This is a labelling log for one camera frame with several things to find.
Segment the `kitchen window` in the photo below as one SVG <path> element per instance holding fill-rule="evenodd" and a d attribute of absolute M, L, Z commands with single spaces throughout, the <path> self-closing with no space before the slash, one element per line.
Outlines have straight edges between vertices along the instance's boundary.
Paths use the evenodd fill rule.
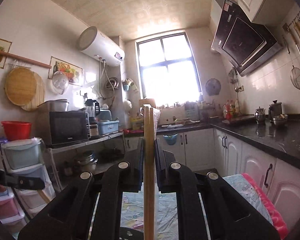
<path fill-rule="evenodd" d="M 144 98 L 159 105 L 199 99 L 202 87 L 185 32 L 140 41 L 136 48 Z"/>

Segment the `white lower cabinets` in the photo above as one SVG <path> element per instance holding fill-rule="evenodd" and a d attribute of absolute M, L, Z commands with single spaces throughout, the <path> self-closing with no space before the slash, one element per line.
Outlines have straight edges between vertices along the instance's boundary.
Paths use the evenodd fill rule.
<path fill-rule="evenodd" d="M 178 134 L 175 145 L 163 135 Z M 161 147 L 191 170 L 222 176 L 247 173 L 279 211 L 289 230 L 300 219 L 300 169 L 215 128 L 158 135 Z"/>

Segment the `blue plastic box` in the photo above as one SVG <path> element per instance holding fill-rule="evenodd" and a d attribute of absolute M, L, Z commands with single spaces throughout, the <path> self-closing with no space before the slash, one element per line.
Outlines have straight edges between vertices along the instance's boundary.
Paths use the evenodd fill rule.
<path fill-rule="evenodd" d="M 99 135 L 107 135 L 119 131 L 119 120 L 98 122 Z"/>

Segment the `black kitchen countertop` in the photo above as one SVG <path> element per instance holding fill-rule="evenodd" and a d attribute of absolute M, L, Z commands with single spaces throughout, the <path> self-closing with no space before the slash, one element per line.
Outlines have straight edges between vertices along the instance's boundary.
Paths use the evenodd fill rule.
<path fill-rule="evenodd" d="M 186 124 L 175 129 L 160 126 L 157 133 L 161 135 L 208 128 L 215 128 L 233 136 L 300 169 L 300 120 L 288 120 L 281 127 L 276 127 L 268 120 L 260 125 L 252 119 L 234 125 L 227 125 L 220 120 L 215 120 L 210 123 Z"/>

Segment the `steel kettle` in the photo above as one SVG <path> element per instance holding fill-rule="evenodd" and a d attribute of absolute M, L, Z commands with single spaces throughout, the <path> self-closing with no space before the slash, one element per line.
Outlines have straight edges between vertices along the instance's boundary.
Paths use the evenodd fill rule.
<path fill-rule="evenodd" d="M 273 122 L 273 117 L 282 114 L 282 102 L 278 102 L 277 100 L 273 100 L 273 103 L 269 105 L 268 108 L 268 116 L 270 122 Z"/>

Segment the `steel pot on shelf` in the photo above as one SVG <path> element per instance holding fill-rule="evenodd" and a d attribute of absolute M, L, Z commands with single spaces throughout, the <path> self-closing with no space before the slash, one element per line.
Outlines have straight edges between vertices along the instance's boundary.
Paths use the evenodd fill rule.
<path fill-rule="evenodd" d="M 95 151 L 90 150 L 76 155 L 74 162 L 81 172 L 90 172 L 94 174 L 96 172 L 98 159 Z"/>

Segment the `white plastic drawer tower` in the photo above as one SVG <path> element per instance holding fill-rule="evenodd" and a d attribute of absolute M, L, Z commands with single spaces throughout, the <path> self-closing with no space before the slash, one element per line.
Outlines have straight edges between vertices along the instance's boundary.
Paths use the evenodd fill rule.
<path fill-rule="evenodd" d="M 52 200 L 56 193 L 43 162 L 44 150 L 43 140 L 37 137 L 15 141 L 0 139 L 0 169 L 15 176 L 41 179 L 45 197 Z M 47 201 L 36 190 L 8 187 L 0 193 L 0 221 L 16 235 L 46 205 Z"/>

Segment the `red plastic basin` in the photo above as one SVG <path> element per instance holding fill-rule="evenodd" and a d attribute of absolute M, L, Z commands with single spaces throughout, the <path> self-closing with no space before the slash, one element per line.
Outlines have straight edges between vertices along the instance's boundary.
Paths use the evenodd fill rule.
<path fill-rule="evenodd" d="M 30 122 L 2 121 L 1 125 L 8 141 L 25 140 L 30 138 L 32 127 Z"/>

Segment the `black range hood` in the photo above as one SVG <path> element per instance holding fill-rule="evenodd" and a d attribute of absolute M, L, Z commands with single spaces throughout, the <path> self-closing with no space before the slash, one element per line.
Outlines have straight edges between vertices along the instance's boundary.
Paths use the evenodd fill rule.
<path fill-rule="evenodd" d="M 211 20 L 217 25 L 211 48 L 227 58 L 240 76 L 282 49 L 268 28 L 250 22 L 234 0 L 212 0 Z"/>

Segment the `wall ventilation fan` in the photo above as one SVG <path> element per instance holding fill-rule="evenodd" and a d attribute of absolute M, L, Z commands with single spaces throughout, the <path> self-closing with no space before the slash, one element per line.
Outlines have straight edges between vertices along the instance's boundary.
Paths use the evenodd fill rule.
<path fill-rule="evenodd" d="M 209 96 L 219 95 L 222 85 L 219 80 L 211 78 L 206 82 L 205 90 Z"/>

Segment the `black microwave oven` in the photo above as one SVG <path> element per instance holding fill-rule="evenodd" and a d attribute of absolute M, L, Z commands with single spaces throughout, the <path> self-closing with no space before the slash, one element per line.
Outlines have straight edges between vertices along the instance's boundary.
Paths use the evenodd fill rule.
<path fill-rule="evenodd" d="M 36 120 L 36 136 L 48 147 L 63 147 L 89 140 L 83 111 L 39 113 Z"/>

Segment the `pink towel table edge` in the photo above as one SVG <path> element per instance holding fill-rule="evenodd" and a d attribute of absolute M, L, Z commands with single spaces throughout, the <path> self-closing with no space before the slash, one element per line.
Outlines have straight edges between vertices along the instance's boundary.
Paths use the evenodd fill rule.
<path fill-rule="evenodd" d="M 280 215 L 279 211 L 275 209 L 275 206 L 270 201 L 270 199 L 267 197 L 267 195 L 262 191 L 262 189 L 257 185 L 257 183 L 249 176 L 247 173 L 242 173 L 242 176 L 252 185 L 252 187 L 255 189 L 257 194 L 259 195 L 262 204 L 267 209 L 267 211 L 270 214 L 270 217 L 273 222 L 273 226 L 278 231 L 279 236 L 281 239 L 285 239 L 288 235 L 288 228 L 287 224 L 283 220 L 282 216 Z"/>

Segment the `black blender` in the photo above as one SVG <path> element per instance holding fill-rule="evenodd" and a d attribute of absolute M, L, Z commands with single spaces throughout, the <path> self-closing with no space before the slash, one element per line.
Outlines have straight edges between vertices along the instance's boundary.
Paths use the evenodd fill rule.
<path fill-rule="evenodd" d="M 98 119 L 100 114 L 100 104 L 97 100 L 87 99 L 85 102 L 85 111 L 89 117 L 90 138 L 95 139 L 99 137 Z"/>

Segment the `blue hanging bin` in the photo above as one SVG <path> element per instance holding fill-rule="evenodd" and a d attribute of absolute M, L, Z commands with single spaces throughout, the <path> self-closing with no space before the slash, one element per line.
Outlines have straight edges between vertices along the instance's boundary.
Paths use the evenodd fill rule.
<path fill-rule="evenodd" d="M 172 145 L 175 145 L 177 143 L 178 134 L 163 135 L 163 139 L 166 141 L 166 144 L 172 146 Z"/>

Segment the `metal storage shelf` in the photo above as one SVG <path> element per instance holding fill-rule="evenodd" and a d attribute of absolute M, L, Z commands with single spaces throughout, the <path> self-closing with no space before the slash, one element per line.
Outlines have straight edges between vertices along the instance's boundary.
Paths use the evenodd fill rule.
<path fill-rule="evenodd" d="M 121 161 L 126 153 L 122 132 L 59 148 L 46 148 L 43 153 L 53 187 L 61 192 L 79 172 L 98 174 Z"/>

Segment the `round wooden cutting board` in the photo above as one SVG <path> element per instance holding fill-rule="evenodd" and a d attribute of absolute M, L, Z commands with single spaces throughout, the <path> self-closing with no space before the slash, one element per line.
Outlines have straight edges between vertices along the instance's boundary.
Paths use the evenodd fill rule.
<path fill-rule="evenodd" d="M 26 67 L 15 67 L 9 72 L 4 90 L 11 103 L 28 112 L 35 111 L 44 103 L 44 81 Z"/>

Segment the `small steel teapot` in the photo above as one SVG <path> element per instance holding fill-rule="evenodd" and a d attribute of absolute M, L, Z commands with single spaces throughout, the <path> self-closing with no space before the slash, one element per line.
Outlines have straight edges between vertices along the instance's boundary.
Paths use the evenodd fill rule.
<path fill-rule="evenodd" d="M 264 124 L 266 120 L 266 113 L 264 108 L 258 107 L 255 110 L 255 119 L 258 124 Z"/>

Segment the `bamboo chopstick pair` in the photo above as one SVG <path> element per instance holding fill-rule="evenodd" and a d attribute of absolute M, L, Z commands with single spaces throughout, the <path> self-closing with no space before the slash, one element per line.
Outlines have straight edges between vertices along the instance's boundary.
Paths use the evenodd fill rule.
<path fill-rule="evenodd" d="M 144 170 L 143 170 L 143 192 L 144 192 L 144 239 L 156 239 L 156 169 L 155 169 L 155 139 L 157 133 L 158 118 L 160 111 L 150 104 L 144 105 Z"/>

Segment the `cartoon print tablecloth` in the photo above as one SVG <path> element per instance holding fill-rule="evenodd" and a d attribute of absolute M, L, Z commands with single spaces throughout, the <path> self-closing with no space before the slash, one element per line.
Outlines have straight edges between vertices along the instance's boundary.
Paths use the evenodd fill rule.
<path fill-rule="evenodd" d="M 261 197 L 243 175 L 224 177 L 250 205 L 252 205 L 271 225 L 274 220 L 262 203 Z M 157 239 L 178 239 L 177 201 L 175 193 L 157 193 L 159 202 L 157 218 Z M 138 193 L 124 192 L 121 207 L 121 227 L 143 232 L 143 190 Z"/>

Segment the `white water heater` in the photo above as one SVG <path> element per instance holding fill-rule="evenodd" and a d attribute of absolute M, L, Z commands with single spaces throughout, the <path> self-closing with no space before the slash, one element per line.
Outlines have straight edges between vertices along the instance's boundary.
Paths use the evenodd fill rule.
<path fill-rule="evenodd" d="M 76 47 L 96 60 L 105 60 L 111 67 L 120 65 L 125 59 L 124 50 L 95 26 L 90 26 L 81 33 Z"/>

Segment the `fruit picture on wall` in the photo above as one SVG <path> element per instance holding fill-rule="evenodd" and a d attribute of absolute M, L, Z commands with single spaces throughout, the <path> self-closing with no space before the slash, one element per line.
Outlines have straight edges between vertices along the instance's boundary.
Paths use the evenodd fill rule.
<path fill-rule="evenodd" d="M 67 76 L 71 85 L 83 86 L 83 68 L 53 56 L 50 59 L 50 66 L 51 69 L 48 73 L 48 79 L 52 79 L 55 72 L 62 72 Z"/>

